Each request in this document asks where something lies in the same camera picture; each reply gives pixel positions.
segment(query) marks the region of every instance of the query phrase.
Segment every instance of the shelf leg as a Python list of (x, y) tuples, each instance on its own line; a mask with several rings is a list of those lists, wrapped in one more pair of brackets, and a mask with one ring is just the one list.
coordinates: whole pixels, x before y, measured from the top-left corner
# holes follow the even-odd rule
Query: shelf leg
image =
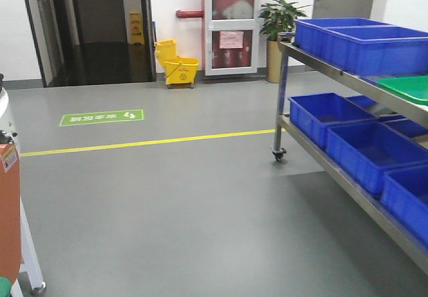
[(18, 279), (16, 279), (16, 282), (12, 285), (11, 295), (12, 297), (23, 297), (21, 286), (19, 285)]
[(27, 216), (21, 200), (21, 252), (23, 263), (19, 272), (27, 272), (32, 294), (40, 296), (46, 291), (46, 283), (41, 274), (39, 260), (35, 252), (33, 238), (29, 230)]
[(282, 54), (281, 62), (281, 81), (278, 84), (278, 107), (276, 113), (276, 131), (274, 139), (274, 147), (272, 154), (275, 156), (277, 161), (281, 161), (286, 150), (281, 147), (281, 133), (282, 127), (279, 124), (279, 116), (284, 113), (284, 102), (286, 99), (286, 88), (287, 88), (287, 73), (288, 73), (288, 55)]

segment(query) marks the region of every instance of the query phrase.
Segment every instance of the baseboard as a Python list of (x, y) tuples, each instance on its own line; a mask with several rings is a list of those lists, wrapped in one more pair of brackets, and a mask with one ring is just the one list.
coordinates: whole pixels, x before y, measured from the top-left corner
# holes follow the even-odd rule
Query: baseboard
[[(289, 74), (297, 74), (304, 73), (306, 71), (305, 65), (296, 65), (289, 66), (288, 73)], [(266, 77), (266, 68), (258, 68), (256, 73), (248, 73), (248, 74), (230, 74), (230, 75), (214, 75), (214, 76), (205, 76), (204, 71), (198, 71), (196, 73), (196, 80), (201, 81), (246, 81), (246, 80), (262, 80)], [(156, 81), (164, 82), (165, 81), (165, 73), (156, 73)]]
[(3, 81), (3, 87), (6, 91), (22, 90), (25, 88), (43, 88), (43, 81), (41, 78), (34, 80)]

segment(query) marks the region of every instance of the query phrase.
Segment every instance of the blue plastic crate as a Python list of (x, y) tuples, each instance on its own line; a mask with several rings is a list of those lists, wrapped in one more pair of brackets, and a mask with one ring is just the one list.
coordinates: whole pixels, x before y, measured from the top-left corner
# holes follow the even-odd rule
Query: blue plastic crate
[(379, 122), (329, 128), (326, 152), (373, 197), (385, 172), (428, 163), (427, 149)]
[[(347, 97), (347, 99), (350, 100), (352, 103), (354, 103), (358, 106), (361, 106), (362, 108), (364, 108), (367, 112), (369, 112), (371, 114), (374, 114), (372, 112), (372, 110), (376, 110), (377, 105), (379, 105), (379, 103), (372, 100), (371, 98), (368, 98), (365, 95), (349, 96), (349, 97)], [(401, 118), (405, 118), (401, 114), (397, 114), (397, 113), (394, 113), (392, 111), (390, 111), (389, 113), (384, 113), (384, 114), (377, 114), (376, 113), (375, 115), (378, 118), (379, 122), (385, 122), (385, 121), (398, 120)]]
[(380, 21), (371, 19), (347, 17), (347, 18), (315, 18), (296, 20), (296, 38), (294, 45), (300, 49), (320, 57), (324, 36), (328, 35), (327, 27), (348, 27), (348, 26), (370, 26), (388, 25)]
[(391, 171), (381, 203), (428, 248), (428, 166)]
[(425, 128), (408, 118), (388, 121), (385, 122), (385, 124), (401, 134), (404, 134), (408, 138), (415, 138), (416, 136), (428, 134), (428, 128)]
[(322, 150), (326, 148), (328, 126), (376, 119), (335, 93), (293, 96), (289, 99), (290, 120)]
[(428, 71), (428, 33), (397, 26), (329, 29), (321, 58), (361, 75)]

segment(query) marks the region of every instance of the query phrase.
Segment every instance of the yellow wet floor sign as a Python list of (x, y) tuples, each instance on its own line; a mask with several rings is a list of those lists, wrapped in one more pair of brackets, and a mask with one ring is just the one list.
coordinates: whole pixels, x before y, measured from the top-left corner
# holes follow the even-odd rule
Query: yellow wet floor sign
[(142, 34), (142, 17), (139, 11), (131, 11), (129, 13), (131, 44), (144, 44), (144, 36)]

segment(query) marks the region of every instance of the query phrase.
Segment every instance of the orange panel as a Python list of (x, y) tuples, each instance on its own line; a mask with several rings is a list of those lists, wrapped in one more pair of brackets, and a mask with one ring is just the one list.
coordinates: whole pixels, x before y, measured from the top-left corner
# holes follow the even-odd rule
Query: orange panel
[(20, 265), (19, 157), (12, 144), (0, 144), (0, 276), (13, 284)]

